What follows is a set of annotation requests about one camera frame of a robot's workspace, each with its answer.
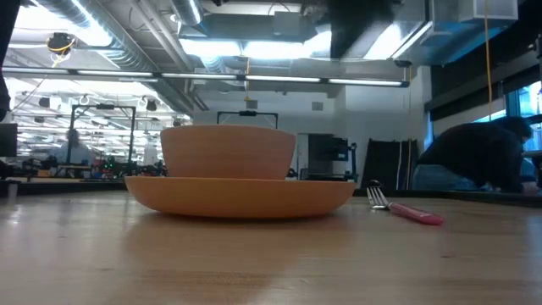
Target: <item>person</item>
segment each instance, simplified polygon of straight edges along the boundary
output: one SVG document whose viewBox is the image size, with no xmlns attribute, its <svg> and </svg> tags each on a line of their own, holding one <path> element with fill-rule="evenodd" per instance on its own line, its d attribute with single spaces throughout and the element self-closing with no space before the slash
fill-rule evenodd
<svg viewBox="0 0 542 305">
<path fill-rule="evenodd" d="M 479 191 L 490 184 L 503 192 L 536 194 L 536 183 L 521 175 L 523 144 L 532 136 L 528 121 L 519 117 L 452 127 L 420 157 L 412 189 Z"/>
<path fill-rule="evenodd" d="M 71 164 L 93 165 L 94 154 L 90 149 L 82 145 L 79 141 L 79 132 L 77 130 L 68 130 L 66 138 L 71 141 Z M 60 164 L 66 162 L 68 157 L 68 142 L 64 143 L 59 149 L 54 151 L 52 155 L 57 158 Z"/>
</svg>

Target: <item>dark jacket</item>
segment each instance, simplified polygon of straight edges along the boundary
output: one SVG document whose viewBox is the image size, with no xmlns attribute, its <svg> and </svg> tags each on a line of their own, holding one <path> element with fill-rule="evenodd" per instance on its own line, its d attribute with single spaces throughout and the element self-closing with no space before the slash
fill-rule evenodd
<svg viewBox="0 0 542 305">
<path fill-rule="evenodd" d="M 522 136 L 531 135 L 521 118 L 458 125 L 435 139 L 418 163 L 442 165 L 478 186 L 489 182 L 503 191 L 521 192 Z"/>
</svg>

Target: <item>fork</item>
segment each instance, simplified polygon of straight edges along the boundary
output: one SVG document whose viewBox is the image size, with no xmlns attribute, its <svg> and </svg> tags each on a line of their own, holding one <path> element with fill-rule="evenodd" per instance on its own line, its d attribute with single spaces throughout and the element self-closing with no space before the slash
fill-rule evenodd
<svg viewBox="0 0 542 305">
<path fill-rule="evenodd" d="M 372 209 L 388 209 L 393 214 L 425 225 L 442 225 L 444 223 L 444 219 L 439 215 L 425 212 L 403 204 L 388 202 L 379 186 L 368 187 L 367 196 Z"/>
</svg>

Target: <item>wooden table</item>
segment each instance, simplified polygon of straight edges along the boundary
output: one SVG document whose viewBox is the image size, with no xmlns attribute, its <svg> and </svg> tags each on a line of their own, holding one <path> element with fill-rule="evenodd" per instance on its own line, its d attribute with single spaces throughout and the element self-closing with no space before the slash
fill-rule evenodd
<svg viewBox="0 0 542 305">
<path fill-rule="evenodd" d="M 164 216 L 122 191 L 22 197 L 0 208 L 0 303 L 542 304 L 542 210 L 399 201 L 447 222 L 365 199 L 243 222 Z"/>
</svg>

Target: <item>orange bowl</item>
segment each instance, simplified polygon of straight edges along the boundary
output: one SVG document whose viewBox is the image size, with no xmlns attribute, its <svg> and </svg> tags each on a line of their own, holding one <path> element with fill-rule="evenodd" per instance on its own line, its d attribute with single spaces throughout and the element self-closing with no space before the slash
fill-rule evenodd
<svg viewBox="0 0 542 305">
<path fill-rule="evenodd" d="M 128 190 L 158 212 L 276 219 L 325 215 L 352 196 L 355 183 L 174 177 L 126 177 Z"/>
<path fill-rule="evenodd" d="M 162 150 L 172 177 L 283 180 L 296 137 L 279 130 L 200 125 L 162 131 Z"/>
</svg>

